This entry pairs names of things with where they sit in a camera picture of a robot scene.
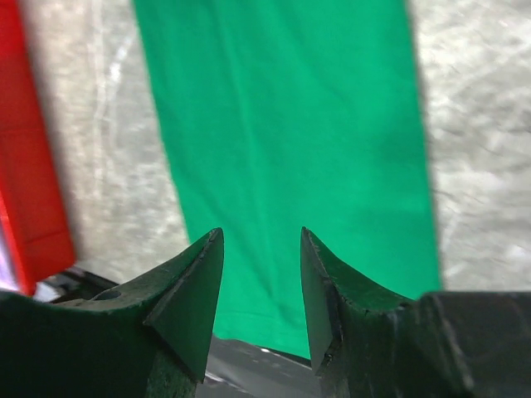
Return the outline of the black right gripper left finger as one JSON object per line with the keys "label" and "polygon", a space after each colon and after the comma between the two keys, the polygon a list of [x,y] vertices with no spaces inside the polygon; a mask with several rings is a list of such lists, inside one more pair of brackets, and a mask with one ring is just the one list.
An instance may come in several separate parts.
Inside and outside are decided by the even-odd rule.
{"label": "black right gripper left finger", "polygon": [[204,380],[222,279],[213,229],[91,299],[1,293],[4,397],[192,397]]}

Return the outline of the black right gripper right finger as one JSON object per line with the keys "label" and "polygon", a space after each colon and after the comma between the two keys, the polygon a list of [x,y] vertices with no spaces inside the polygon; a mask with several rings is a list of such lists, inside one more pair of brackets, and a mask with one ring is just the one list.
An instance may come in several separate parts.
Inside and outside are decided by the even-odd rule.
{"label": "black right gripper right finger", "polygon": [[311,366],[325,397],[527,397],[530,295],[372,281],[312,231],[300,237]]}

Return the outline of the green t-shirt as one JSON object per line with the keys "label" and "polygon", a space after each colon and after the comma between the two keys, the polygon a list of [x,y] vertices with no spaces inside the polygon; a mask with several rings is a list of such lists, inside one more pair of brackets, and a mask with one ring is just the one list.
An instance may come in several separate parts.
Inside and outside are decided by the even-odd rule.
{"label": "green t-shirt", "polygon": [[415,299],[441,286],[404,1],[137,1],[190,240],[222,228],[214,333],[309,356],[300,232]]}

